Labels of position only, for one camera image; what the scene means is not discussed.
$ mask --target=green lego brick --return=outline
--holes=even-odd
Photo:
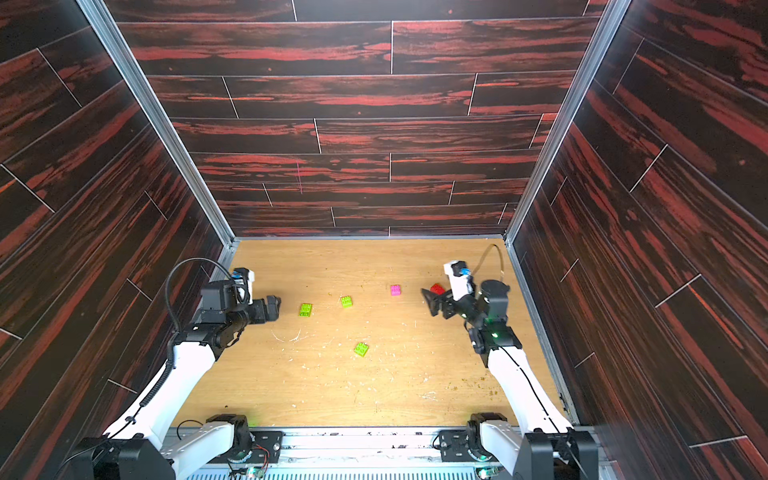
[[[299,310],[299,316],[310,316],[312,314],[312,303],[302,303]]]
[[[368,352],[368,346],[363,342],[358,343],[357,346],[355,347],[355,353],[357,353],[360,356],[366,356],[367,352]]]

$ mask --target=black cable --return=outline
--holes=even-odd
[[[166,308],[168,308],[168,315],[170,316],[170,321],[174,324],[174,334],[168,340],[167,360],[165,362],[165,368],[163,369],[163,372],[160,374],[160,378],[157,379],[152,389],[147,393],[147,395],[139,403],[140,406],[149,405],[149,402],[154,398],[155,395],[157,395],[157,392],[160,391],[160,388],[163,386],[163,384],[165,384],[165,381],[168,380],[170,373],[174,370],[176,366],[175,364],[176,359],[174,357],[174,344],[176,342],[176,337],[181,331],[181,321],[179,320],[179,316],[176,314],[176,312],[174,312],[173,306],[170,304],[170,281],[173,278],[174,273],[176,273],[176,270],[179,270],[180,266],[184,265],[187,262],[192,262],[195,260],[211,262],[213,265],[218,267],[219,270],[224,272],[224,274],[227,275],[228,279],[232,280],[232,275],[230,275],[230,273],[227,271],[226,268],[224,268],[221,265],[221,263],[213,261],[210,258],[204,258],[204,257],[192,257],[192,258],[187,258],[186,260],[180,261],[179,263],[176,264],[176,266],[174,266],[173,269],[171,269],[168,276],[165,277],[165,306]]]
[[[488,256],[488,252],[491,251],[491,247],[495,247],[496,252],[498,253],[498,269],[502,273],[502,282],[504,282],[504,260],[502,258],[502,250],[498,248],[498,245],[495,243],[491,243],[488,245],[487,248],[485,248],[485,251],[482,253],[482,256],[480,257],[480,261],[478,262],[478,266],[475,267],[475,272],[473,273],[474,276],[477,276],[478,271],[480,270],[480,266],[482,266],[482,263],[485,261],[485,257]]]
[[[210,258],[204,258],[204,257],[192,257],[187,258],[186,260],[182,260],[179,263],[176,264],[176,266],[170,271],[168,276],[165,278],[165,306],[168,308],[168,315],[170,316],[170,321],[174,323],[174,328],[177,332],[181,331],[181,321],[179,320],[179,316],[174,312],[174,308],[170,304],[170,281],[174,276],[174,273],[176,273],[176,270],[179,270],[179,267],[184,265],[187,262],[192,262],[195,260],[202,260],[204,262],[211,262],[213,265],[218,267],[219,270],[224,272],[224,275],[227,276],[229,280],[232,280],[232,275],[227,271],[226,268],[224,268],[221,263],[218,263],[217,261],[211,260]]]
[[[536,390],[533,388],[533,383],[531,382],[531,379],[529,379],[529,378],[528,378],[528,375],[525,373],[525,370],[523,370],[522,368],[520,368],[520,364],[519,364],[519,363],[517,363],[517,362],[515,361],[515,359],[513,359],[513,358],[512,358],[512,355],[510,355],[510,354],[509,354],[509,352],[508,352],[507,350],[505,350],[505,349],[504,349],[504,347],[499,347],[499,349],[500,349],[502,352],[506,353],[506,354],[507,354],[507,356],[509,357],[509,359],[512,361],[512,363],[514,363],[514,364],[515,364],[515,365],[516,365],[516,366],[517,366],[517,367],[520,369],[520,372],[522,372],[523,376],[524,376],[524,377],[525,377],[525,379],[528,381],[528,385],[531,387],[531,391],[533,392],[533,396],[534,396],[534,397],[536,397],[536,400],[538,401],[538,404],[541,406],[541,409],[542,409],[542,410],[544,410],[544,414],[545,414],[545,415],[546,415],[546,416],[549,418],[549,412],[547,412],[547,409],[544,407],[544,403],[542,403],[542,402],[541,402],[541,399],[540,399],[540,398],[538,398],[538,395],[536,395]],[[557,433],[560,433],[560,430],[558,429],[558,426],[557,426],[557,425],[555,425],[555,424],[554,424],[554,422],[552,422],[552,419],[551,419],[551,418],[549,419],[549,422],[550,422],[550,423],[552,424],[552,426],[554,427],[554,430],[555,430]]]
[[[176,425],[176,436],[179,437],[179,440],[181,440],[181,435],[179,435],[179,427],[181,427],[183,424],[187,422],[197,422],[200,424],[200,426],[203,426],[203,423],[200,420],[195,420],[195,419],[184,420],[182,423]]]
[[[132,416],[126,417],[126,420],[127,420],[127,422],[125,422],[125,425],[123,425],[123,426],[122,426],[122,428],[120,428],[120,429],[119,429],[119,430],[117,430],[115,433],[113,433],[113,434],[112,434],[112,436],[110,436],[110,437],[107,437],[107,438],[106,438],[106,439],[104,439],[102,442],[99,442],[99,443],[97,443],[96,445],[94,445],[94,446],[92,446],[92,447],[89,447],[89,448],[87,448],[87,449],[85,449],[85,450],[82,450],[82,451],[80,451],[80,452],[77,452],[77,453],[75,453],[75,454],[73,454],[73,455],[70,455],[70,456],[69,456],[69,458],[67,458],[66,460],[64,460],[64,461],[61,463],[61,465],[59,465],[59,467],[58,467],[58,470],[56,471],[56,474],[55,474],[55,475],[53,475],[53,477],[52,477],[52,478],[58,478],[58,475],[61,473],[61,470],[63,470],[63,469],[64,469],[64,467],[65,467],[65,466],[66,466],[66,465],[67,465],[69,462],[71,462],[71,461],[72,461],[72,459],[73,459],[74,457],[77,457],[77,456],[79,456],[79,455],[82,455],[82,454],[84,454],[84,453],[86,453],[86,452],[92,452],[93,450],[95,450],[95,449],[99,448],[99,447],[100,447],[100,446],[102,446],[103,444],[105,444],[105,443],[109,442],[110,440],[112,440],[114,437],[118,436],[118,435],[120,434],[120,432],[122,432],[123,430],[125,430],[126,428],[128,428],[128,426],[129,426],[129,425],[133,425],[134,423],[136,423],[136,415],[138,415],[138,414],[139,414],[139,412],[141,411],[141,409],[142,409],[142,408],[143,408],[142,406],[139,406],[139,409],[136,411],[136,413],[134,413]]]

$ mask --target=wood grain pattern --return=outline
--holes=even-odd
[[[5,166],[57,210],[146,124],[147,117],[121,81]]]
[[[703,0],[635,2],[626,23],[673,53],[768,101],[768,48],[762,5]]]
[[[528,148],[537,115],[318,120],[325,153],[514,150]]]
[[[293,22],[290,0],[107,0],[116,22]]]
[[[643,37],[625,25],[620,25],[611,45],[605,52],[603,61],[600,62],[598,72],[594,75],[595,81],[603,85],[609,92],[613,92],[627,71],[627,67],[642,41]]]
[[[122,80],[91,27],[41,47],[40,52],[82,105]]]
[[[697,269],[606,168],[575,125],[563,140],[560,155],[568,183],[601,225],[621,264],[651,304],[656,305],[697,275]]]
[[[0,98],[0,162],[80,108],[38,50],[0,65]]]
[[[232,77],[240,118],[390,118],[466,115],[474,75]]]
[[[616,96],[725,193],[768,223],[768,106],[647,41]]]
[[[207,186],[219,207],[225,205],[228,207],[272,207],[270,198],[266,193],[266,187],[262,183],[212,180],[207,182]]]
[[[26,336],[66,283],[131,208],[156,174],[156,162],[165,152],[157,136],[147,131],[83,190],[57,212],[0,271],[0,326]],[[46,271],[41,283],[24,272]]]
[[[608,5],[608,0],[588,0],[584,15],[601,16]]]
[[[451,190],[451,205],[517,203],[528,178],[458,181]]]
[[[109,310],[113,298],[118,295],[128,273],[138,261],[144,237],[160,220],[160,212],[146,196],[134,203],[94,255],[81,263],[82,268],[0,369],[0,421],[5,426],[0,440],[1,460],[6,460],[17,442],[23,441],[25,431],[39,416],[38,412],[48,394],[63,381],[62,376],[70,362],[74,361],[98,320]],[[131,298],[136,294],[134,289]],[[115,310],[114,313],[118,311],[123,313],[125,309]],[[98,351],[101,344],[106,343],[105,337],[115,333],[113,328],[117,326],[108,321],[101,330],[94,332],[97,337],[91,348]],[[104,353],[109,350],[116,350],[112,352],[115,359],[121,352],[116,348],[107,348]],[[97,368],[95,366],[99,362],[93,358],[98,356],[95,351],[81,357],[80,365],[73,364],[73,373],[78,378],[88,363],[91,368]],[[103,368],[102,375],[105,376],[108,364]],[[73,381],[68,387],[87,389],[86,385],[79,383],[83,382]],[[93,394],[96,396],[100,390],[101,386]],[[61,410],[56,409],[56,413],[61,413]]]
[[[164,152],[157,163],[157,174],[147,186],[147,195],[163,215],[170,218],[179,205],[192,196],[192,190],[170,155]]]
[[[574,123],[627,190],[665,145],[597,82],[592,82]]]
[[[538,127],[536,128],[536,133],[531,140],[531,145],[529,146],[530,148],[544,147],[544,142],[547,141],[549,132],[552,130],[552,126],[554,125],[554,121],[557,119],[557,117],[557,114],[543,114],[541,116],[541,121],[539,122]]]
[[[541,182],[541,191],[544,193],[544,196],[547,197],[547,201],[549,201],[550,204],[554,201],[555,196],[560,191],[560,187],[562,187],[563,183],[566,181],[565,178],[567,177],[567,174],[565,173],[562,164],[563,162],[555,156],[552,165],[549,167],[547,176],[544,177],[544,181]]]
[[[479,74],[470,115],[558,113],[575,71]]]
[[[387,227],[254,227],[238,230],[244,237],[386,237]]]
[[[426,207],[340,207],[333,209],[338,227],[435,227],[492,225],[504,204],[432,205]]]
[[[596,18],[395,22],[396,74],[574,70]]]
[[[221,77],[147,77],[169,117],[237,118]]]
[[[192,235],[185,240],[188,241],[180,258],[205,257],[215,260],[219,257],[221,242],[207,221],[199,222]],[[200,265],[189,262],[179,268],[174,280],[170,303],[182,323],[186,324],[192,319],[200,288],[207,283],[208,278]],[[165,346],[171,330],[164,294],[156,295],[109,378],[137,392],[142,391],[165,362]]]
[[[106,382],[94,408],[83,423],[78,438],[101,436],[104,430],[136,401],[137,397],[137,394],[127,389]]]
[[[71,447],[80,441],[82,424],[97,404],[107,374],[123,353],[149,303],[135,287],[123,283],[17,449],[0,469],[0,475],[24,480],[52,478]]]
[[[560,282],[560,291],[570,315],[558,322],[558,328],[575,367],[594,352],[591,341],[597,339],[594,330],[612,320],[580,263],[576,263]]]
[[[535,254],[536,259],[547,258],[548,269],[551,275],[545,276],[545,283],[560,282],[576,262],[578,255],[568,242],[563,228],[554,215],[547,198],[539,192],[531,205],[535,218],[531,219],[528,227],[529,248]]]
[[[88,26],[77,6],[65,0],[0,2],[0,62]]]
[[[383,3],[294,0],[293,3],[300,22],[572,17],[581,15],[585,5],[582,0],[547,0],[536,3],[495,0],[391,0]]]
[[[651,409],[644,409],[642,403],[632,402],[629,404],[629,411],[626,410],[625,401],[619,397],[618,393],[624,391],[627,383],[617,382],[612,372],[608,371],[610,365],[604,369],[604,363],[610,361],[610,356],[594,355],[576,369],[578,380],[573,392],[578,398],[574,401],[581,404],[579,418],[584,413],[585,418],[594,425],[608,458],[617,461],[613,464],[614,470],[617,470],[618,465],[621,473],[626,472],[625,476],[619,478],[633,478],[631,475],[635,478],[664,478],[664,472],[658,470],[657,460],[648,457],[649,453],[652,455],[655,453],[653,451],[655,445],[652,441],[649,442],[649,438],[638,436],[629,416],[632,413],[648,412]],[[672,451],[672,456],[680,454],[680,446],[675,445],[675,447],[676,450]],[[668,455],[670,452],[665,452],[664,457]],[[676,468],[675,472],[679,473],[680,470],[690,474],[688,468]]]
[[[388,74],[381,23],[120,23],[148,75]]]
[[[425,235],[488,235],[500,236],[507,230],[505,225],[453,225],[437,227],[390,227],[390,237],[423,237]]]
[[[572,182],[566,182],[552,206],[606,313],[614,319],[613,325],[597,329],[602,343],[591,344],[598,357],[609,356],[602,364],[616,382],[624,407],[635,410],[629,412],[635,419],[633,429],[653,445],[645,454],[655,456],[651,461],[663,466],[660,471],[693,478],[685,473],[697,468],[690,464],[686,445],[738,436],[738,424],[622,267],[601,223],[587,211]]]
[[[192,154],[206,181],[363,182],[389,180],[387,154]]]
[[[390,160],[384,154],[322,154],[302,155],[296,162],[302,182],[384,182]]]
[[[233,187],[241,192],[244,186]],[[263,189],[258,184],[253,189]],[[398,205],[447,205],[451,182],[305,183],[266,186],[275,207],[391,207]]]
[[[632,195],[768,343],[768,234],[764,225],[669,149]]]
[[[303,155],[190,154],[206,182],[299,181],[296,162]]]
[[[691,453],[709,467],[714,478],[747,480],[768,477],[768,463],[749,439],[705,445],[692,449]]]
[[[494,180],[531,176],[541,151],[392,154],[392,181]]]
[[[227,154],[319,153],[312,120],[171,119],[189,151]]]
[[[168,272],[176,265],[181,251],[202,217],[204,215],[197,199],[187,195],[185,201],[171,212],[168,220],[158,222],[145,235],[143,255],[134,263],[128,277],[150,298],[154,298],[160,291]]]
[[[16,181],[0,169],[0,264],[16,251],[51,217],[51,211]]]
[[[262,208],[219,205],[219,208],[235,235],[240,235],[243,229],[257,227],[334,227],[333,215],[329,207]]]
[[[14,336],[10,336],[5,332],[0,332],[0,366],[5,363],[5,360],[11,356],[13,351],[18,347],[21,340]]]
[[[704,278],[673,295],[658,311],[744,433],[768,454],[765,345]]]
[[[568,391],[571,391],[577,387],[575,371],[571,366],[571,362],[567,360],[568,354],[564,347],[565,343],[561,339],[561,331],[554,325],[560,319],[567,318],[564,314],[564,302],[560,296],[558,280],[553,277],[545,258],[541,258],[542,265],[537,265],[538,268],[536,270],[531,268],[529,260],[531,259],[526,256],[522,262],[523,272],[526,275],[525,281],[531,288],[531,295],[537,306],[539,318],[548,332],[553,350],[557,352],[556,355],[559,358],[560,370],[563,374],[565,385]]]

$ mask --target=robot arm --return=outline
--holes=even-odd
[[[472,347],[502,386],[519,427],[494,413],[474,414],[468,422],[470,452],[495,456],[515,478],[597,478],[598,457],[587,432],[576,432],[552,403],[528,364],[520,340],[507,325],[509,286],[486,280],[475,292],[465,262],[446,263],[451,289],[442,294],[422,290],[430,313],[464,318]]]
[[[230,279],[202,289],[200,309],[171,340],[173,355],[166,365],[101,438],[79,444],[75,478],[181,480],[218,455],[227,454],[233,462],[248,458],[252,437],[243,415],[218,415],[176,444],[163,449],[162,443],[197,382],[246,326],[277,320],[280,298],[254,300],[252,284],[253,272],[235,269]]]

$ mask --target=aluminum frame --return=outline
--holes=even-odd
[[[157,95],[147,80],[147,76],[139,67],[131,48],[125,41],[118,25],[103,0],[75,0],[88,19],[88,23],[101,40],[104,49],[112,58],[115,66],[125,80],[125,84],[136,97],[141,110],[147,115],[152,128],[165,145],[165,148],[181,172],[181,176],[189,185],[192,194],[197,198],[208,220],[216,231],[221,243],[228,247],[232,244],[235,234],[227,219],[221,213],[214,196],[197,170],[187,148],[179,138],[170,118],[165,113]]]

